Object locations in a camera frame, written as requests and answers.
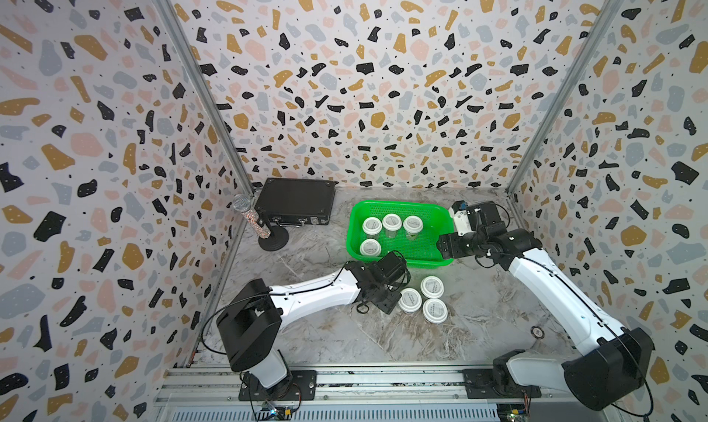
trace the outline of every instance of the green plastic basket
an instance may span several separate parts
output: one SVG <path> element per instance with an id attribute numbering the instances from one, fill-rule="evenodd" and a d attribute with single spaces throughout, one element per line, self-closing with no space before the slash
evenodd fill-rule
<path id="1" fill-rule="evenodd" d="M 381 244 L 381 255 L 378 257 L 363 256 L 359 253 L 361 243 L 367 239 L 362 225 L 367 217 L 384 219 L 389 213 L 396 213 L 401 221 L 408 216 L 415 215 L 423 220 L 423 231 L 411 241 L 406 238 L 403 227 L 394 239 L 386 237 L 386 230 L 382 230 L 376 240 Z M 347 251 L 358 260 L 378 260 L 392 250 L 401 252 L 408 265 L 411 267 L 437 268 L 452 263 L 452 259 L 443 259 L 438 247 L 438 236 L 454 233 L 455 225 L 447 209 L 440 205 L 420 203 L 399 203 L 385 200 L 366 200 L 352 208 L 349 217 L 349 232 L 347 233 Z"/>

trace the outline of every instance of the terrazzo pattern wall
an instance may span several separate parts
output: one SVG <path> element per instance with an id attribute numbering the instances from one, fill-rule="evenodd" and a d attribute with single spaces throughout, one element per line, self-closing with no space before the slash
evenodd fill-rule
<path id="1" fill-rule="evenodd" d="M 172 0 L 255 186 L 500 187 L 604 0 Z"/>
<path id="2" fill-rule="evenodd" d="M 234 176 L 150 0 L 0 0 L 0 420 L 146 421 Z"/>
<path id="3" fill-rule="evenodd" d="M 651 335 L 652 421 L 708 420 L 706 1 L 623 3 L 514 195 L 571 279 Z"/>

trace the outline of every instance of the round black base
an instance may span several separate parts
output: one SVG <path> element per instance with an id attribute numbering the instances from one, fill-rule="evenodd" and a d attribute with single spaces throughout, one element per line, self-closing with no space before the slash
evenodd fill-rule
<path id="1" fill-rule="evenodd" d="M 288 230 L 280 225 L 269 225 L 268 228 L 270 229 L 270 236 L 265 239 L 258 238 L 258 244 L 265 251 L 280 250 L 290 239 Z"/>

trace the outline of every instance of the microphone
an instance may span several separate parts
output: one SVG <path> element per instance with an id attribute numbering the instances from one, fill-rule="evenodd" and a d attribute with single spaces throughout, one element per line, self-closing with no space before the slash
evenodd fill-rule
<path id="1" fill-rule="evenodd" d="M 251 198 L 248 195 L 240 193 L 234 196 L 234 202 L 231 206 L 235 211 L 240 212 L 243 217 L 246 218 L 246 221 L 251 224 L 259 238 L 267 239 L 270 237 L 268 225 L 261 219 L 258 212 L 253 209 L 251 206 Z"/>

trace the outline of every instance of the gray marble surface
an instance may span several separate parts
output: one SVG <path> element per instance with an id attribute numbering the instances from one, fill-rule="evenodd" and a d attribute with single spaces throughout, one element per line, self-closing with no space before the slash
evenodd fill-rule
<path id="1" fill-rule="evenodd" d="M 352 258 L 345 248 L 349 215 L 362 200 L 401 200 L 442 205 L 494 200 L 509 209 L 502 192 L 480 189 L 399 188 L 337 189 L 330 224 L 288 227 L 290 241 L 269 253 L 258 246 L 246 227 L 234 265 L 225 281 L 219 307 L 228 304 L 248 281 L 262 277 L 266 285 L 284 285 L 336 272 Z M 512 218 L 510 228 L 516 227 Z M 410 287 L 438 276 L 445 284 L 442 299 L 449 316 L 430 324 L 422 311 L 403 313 L 398 307 L 386 315 L 371 306 L 359 314 L 353 305 L 333 307 L 300 319 L 281 330 L 275 346 L 290 363 L 366 363 L 386 361 L 469 361 L 488 363 L 516 348 L 563 356 L 574 349 L 562 327 L 525 285 L 499 267 L 483 268 L 473 258 L 455 260 L 446 267 L 412 267 Z M 531 335 L 541 326 L 545 337 Z M 218 330 L 208 331 L 209 346 L 222 350 Z M 195 364 L 227 364 L 226 356 L 199 347 Z"/>

